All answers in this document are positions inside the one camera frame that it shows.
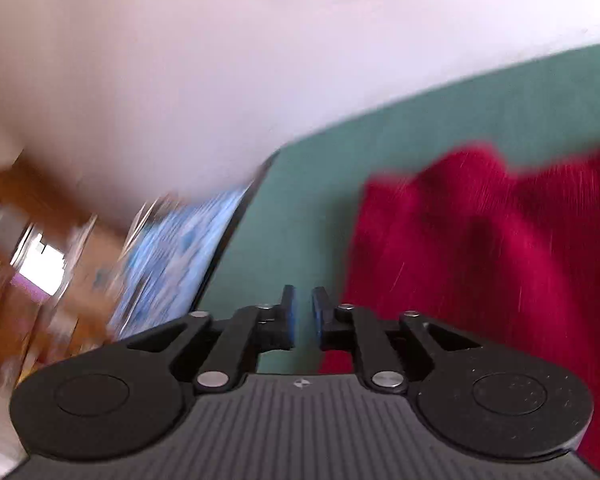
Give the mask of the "green table cloth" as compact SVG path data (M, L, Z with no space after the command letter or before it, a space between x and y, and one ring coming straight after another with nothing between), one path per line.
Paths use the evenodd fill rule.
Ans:
M294 286L296 345L265 353L259 367L315 372L311 292L342 291L364 182L410 174L469 143L494 148L516 168L600 146L600 44L449 84L285 146L242 201L196 306L228 318Z

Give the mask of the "dark red knit sweater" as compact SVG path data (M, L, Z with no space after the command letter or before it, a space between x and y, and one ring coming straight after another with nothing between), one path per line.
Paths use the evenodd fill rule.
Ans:
M600 149L370 180L340 306L312 414L333 474L600 478Z

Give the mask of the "blue white patterned storage bag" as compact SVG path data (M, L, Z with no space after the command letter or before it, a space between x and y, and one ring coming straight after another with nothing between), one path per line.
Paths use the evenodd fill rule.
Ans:
M112 276L112 338L186 315L246 193L234 188L201 204L168 194L143 206Z

